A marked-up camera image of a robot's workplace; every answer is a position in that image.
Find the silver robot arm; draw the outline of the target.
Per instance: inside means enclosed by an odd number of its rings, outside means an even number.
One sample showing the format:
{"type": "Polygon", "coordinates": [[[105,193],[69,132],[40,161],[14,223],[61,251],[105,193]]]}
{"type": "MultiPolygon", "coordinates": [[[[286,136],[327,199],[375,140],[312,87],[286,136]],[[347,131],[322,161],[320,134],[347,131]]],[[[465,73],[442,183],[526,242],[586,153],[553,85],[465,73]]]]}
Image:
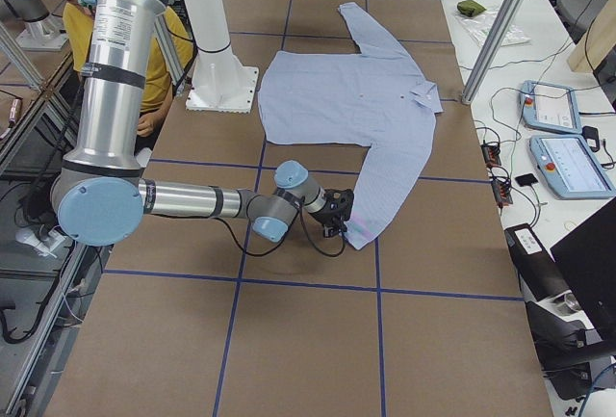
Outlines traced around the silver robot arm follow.
{"type": "MultiPolygon", "coordinates": [[[[272,242],[305,215],[328,237],[346,232],[352,192],[326,190],[295,161],[277,168],[270,195],[142,178],[134,144],[150,45],[164,27],[167,0],[94,1],[77,142],[51,192],[66,234],[89,246],[111,245],[132,234],[146,215],[246,219],[272,242]]],[[[222,0],[184,1],[196,51],[188,107],[248,112],[259,71],[234,55],[222,0]]]]}

